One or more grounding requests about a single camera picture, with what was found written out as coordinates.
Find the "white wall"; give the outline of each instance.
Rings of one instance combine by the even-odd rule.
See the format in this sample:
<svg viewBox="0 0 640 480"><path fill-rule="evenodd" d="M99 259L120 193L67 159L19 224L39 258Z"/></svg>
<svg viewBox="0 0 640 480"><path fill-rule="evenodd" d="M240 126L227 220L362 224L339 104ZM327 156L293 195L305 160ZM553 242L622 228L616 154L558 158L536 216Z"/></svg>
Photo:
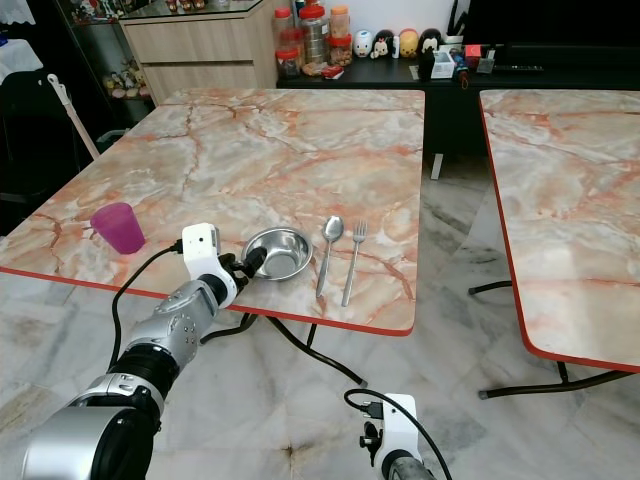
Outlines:
<svg viewBox="0 0 640 480"><path fill-rule="evenodd" d="M457 16L468 8L469 0L459 0ZM347 5L351 15L351 32L388 28L394 33L414 28L420 34L427 28L445 33L453 0L326 0L327 13L335 5Z"/></svg>

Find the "cabinet drawer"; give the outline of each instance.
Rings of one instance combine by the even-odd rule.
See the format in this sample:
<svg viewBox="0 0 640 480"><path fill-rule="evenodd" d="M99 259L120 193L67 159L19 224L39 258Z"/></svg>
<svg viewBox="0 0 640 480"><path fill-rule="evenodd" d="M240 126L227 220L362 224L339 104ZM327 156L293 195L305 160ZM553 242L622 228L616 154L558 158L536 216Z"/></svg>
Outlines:
<svg viewBox="0 0 640 480"><path fill-rule="evenodd" d="M144 74L158 103L181 88L256 88L253 65L146 66Z"/></svg>
<svg viewBox="0 0 640 480"><path fill-rule="evenodd" d="M127 25L141 63L251 60L242 20Z"/></svg>

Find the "red table edge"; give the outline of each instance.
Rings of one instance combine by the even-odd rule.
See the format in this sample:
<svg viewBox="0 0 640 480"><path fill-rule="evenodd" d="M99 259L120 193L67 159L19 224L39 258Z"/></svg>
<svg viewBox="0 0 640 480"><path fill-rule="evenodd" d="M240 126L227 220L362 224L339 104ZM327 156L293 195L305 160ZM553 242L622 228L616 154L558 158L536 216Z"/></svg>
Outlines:
<svg viewBox="0 0 640 480"><path fill-rule="evenodd" d="M513 265L511 258L511 247L509 245L509 234L507 233L507 227L504 220L504 213L502 212L502 199L500 197L500 187L498 187L498 179L496 178L496 168L493 162L493 155L491 154L491 144L489 143L489 135L487 133L487 123L484 118L484 109L482 107L482 98L478 95L478 102L480 103L480 114L482 116L482 128L484 130L484 139L487 144L487 151L489 153L489 163L491 164L491 175L493 177L493 188L496 191L498 213L500 215L500 226L502 228L502 237L504 239L504 246L507 254L507 263L509 264L509 274L511 275L511 282L513 283L513 297L516 304L516 311L518 313L518 323L520 324L520 335L522 336L522 343L525 348L532 354L553 360L555 362L575 363L577 365L585 365L587 367L604 368L607 370L622 370L625 372L640 373L640 365L625 365L622 363L606 362L604 360L594 360L591 358L572 357L570 355L562 355L559 353L548 352L536 347L529 338L527 333L527 327L524 322L524 314L522 312L522 304L520 303L520 292L518 290L518 282L516 277L516 269Z"/></svg>
<svg viewBox="0 0 640 480"><path fill-rule="evenodd" d="M55 275L47 275L44 273L27 272L26 270L17 270L14 268L0 267L0 272L8 273L11 275L19 275L23 277L38 278L40 280L49 280L57 283L67 283L67 284L75 285L79 287L97 288L100 290L108 290L112 292L117 292L118 290L120 290L120 287L117 287L115 285L105 285L103 283L86 282L84 280L75 280L73 278L58 277ZM166 298L167 296L166 293L150 292L147 290L139 290L137 288L128 288L126 293L131 295L139 295L141 297L151 297L151 298ZM373 333L375 335L384 335L387 337L406 337L413 331L413 326L415 325L415 316L414 316L414 323L411 325L410 328L407 328L404 330L394 330L394 329L388 329L388 328L375 328L369 325L358 325L358 324L337 322L335 320L327 320L324 318L314 318L314 317L307 317L304 315L274 312L272 310L245 307L242 305L230 305L225 310L233 310L236 312L243 312L243 313L255 313L257 315L277 317L280 319L287 319L287 320L296 320L304 323L316 323L318 325L325 325L327 327L341 328L343 330L354 330L357 332L364 332L364 333Z"/></svg>

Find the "metal fork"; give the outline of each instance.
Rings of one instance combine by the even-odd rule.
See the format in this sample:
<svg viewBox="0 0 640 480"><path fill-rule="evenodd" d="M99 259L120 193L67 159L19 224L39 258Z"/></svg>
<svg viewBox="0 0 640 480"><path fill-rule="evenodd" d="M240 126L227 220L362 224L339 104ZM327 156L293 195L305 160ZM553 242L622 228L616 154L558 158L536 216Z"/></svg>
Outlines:
<svg viewBox="0 0 640 480"><path fill-rule="evenodd" d="M353 269L356 266L356 258L358 258L358 247L367 236L367 222L366 220L358 220L358 223L353 228L353 257L351 258L351 267L349 268L349 276L347 277L347 283L344 286L344 293L342 295L342 306L349 305L349 297L351 296L351 284L353 283Z"/></svg>

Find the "remote control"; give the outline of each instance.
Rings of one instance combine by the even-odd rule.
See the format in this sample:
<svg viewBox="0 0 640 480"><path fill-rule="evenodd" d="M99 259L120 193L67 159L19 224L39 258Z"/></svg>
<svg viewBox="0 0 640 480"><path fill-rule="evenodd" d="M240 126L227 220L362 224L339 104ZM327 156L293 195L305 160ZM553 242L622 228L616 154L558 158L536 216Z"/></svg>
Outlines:
<svg viewBox="0 0 640 480"><path fill-rule="evenodd" d="M494 73L542 73L540 65L494 65Z"/></svg>

